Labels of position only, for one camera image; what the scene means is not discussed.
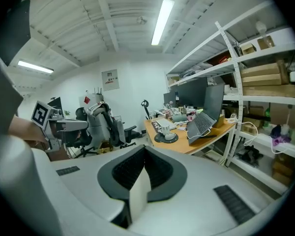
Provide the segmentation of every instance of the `white ceiling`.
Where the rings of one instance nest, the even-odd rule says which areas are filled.
[[[31,40],[18,52],[8,74],[22,95],[46,81],[98,60],[101,52],[167,52],[217,0],[174,0],[160,47],[151,39],[163,0],[31,0]],[[138,24],[138,17],[146,20]],[[19,59],[54,70],[52,75],[18,67]]]

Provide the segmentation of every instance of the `computer monitor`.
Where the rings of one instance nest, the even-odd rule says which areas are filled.
[[[199,78],[177,87],[179,104],[203,107],[207,88],[207,78]]]
[[[55,109],[59,109],[61,110],[62,112],[62,117],[64,117],[64,113],[63,113],[63,110],[62,110],[62,105],[61,105],[61,100],[60,100],[60,97],[52,100],[51,102],[48,103],[49,106],[55,108]]]
[[[212,119],[218,120],[223,104],[224,83],[207,87],[203,111]]]
[[[164,94],[164,105],[169,104],[170,101],[173,102],[173,107],[176,106],[176,96],[173,90]]]

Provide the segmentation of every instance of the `wooden desk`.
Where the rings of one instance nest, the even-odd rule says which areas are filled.
[[[147,134],[149,135],[149,138],[150,138],[153,146],[155,146],[157,148],[171,149],[171,150],[174,150],[174,151],[177,151],[180,153],[184,153],[184,154],[194,154],[194,153],[198,152],[199,150],[202,150],[205,147],[216,142],[217,140],[219,140],[221,137],[223,137],[225,134],[227,134],[229,132],[230,135],[229,135],[227,145],[225,148],[225,152],[223,155],[223,157],[225,159],[227,158],[229,150],[231,148],[233,136],[234,136],[235,123],[230,124],[230,123],[227,123],[226,121],[224,121],[224,125],[221,126],[220,128],[212,128],[211,129],[211,132],[209,135],[216,135],[216,137],[201,138],[201,139],[196,140],[192,145],[189,145],[186,131],[173,129],[173,130],[171,130],[171,132],[178,135],[178,140],[172,144],[166,144],[166,143],[158,143],[154,140],[154,137],[157,133],[154,130],[151,122],[154,120],[158,120],[160,118],[163,118],[163,117],[155,118],[153,120],[145,120],[144,121],[144,125],[146,127]]]

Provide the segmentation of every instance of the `keyboard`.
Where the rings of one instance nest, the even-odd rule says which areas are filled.
[[[211,122],[201,114],[197,115],[196,118],[194,118],[194,122],[200,134],[203,134],[212,126]]]
[[[173,124],[171,121],[166,120],[165,118],[159,119],[156,121],[160,126],[165,127],[169,126],[169,130],[175,129],[176,125]]]

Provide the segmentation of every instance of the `fluorescent ceiling light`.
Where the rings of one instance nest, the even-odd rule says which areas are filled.
[[[30,63],[27,63],[27,62],[24,62],[24,61],[19,61],[18,65],[25,66],[25,67],[35,69],[35,70],[39,70],[39,71],[42,71],[42,72],[45,72],[45,73],[53,73],[54,72],[53,69],[41,67],[41,66],[38,66],[38,65],[33,65],[33,64],[30,64]]]
[[[152,45],[158,45],[163,34],[164,28],[166,26],[169,15],[174,6],[174,1],[163,0],[161,10],[159,11],[155,32],[152,39]]]

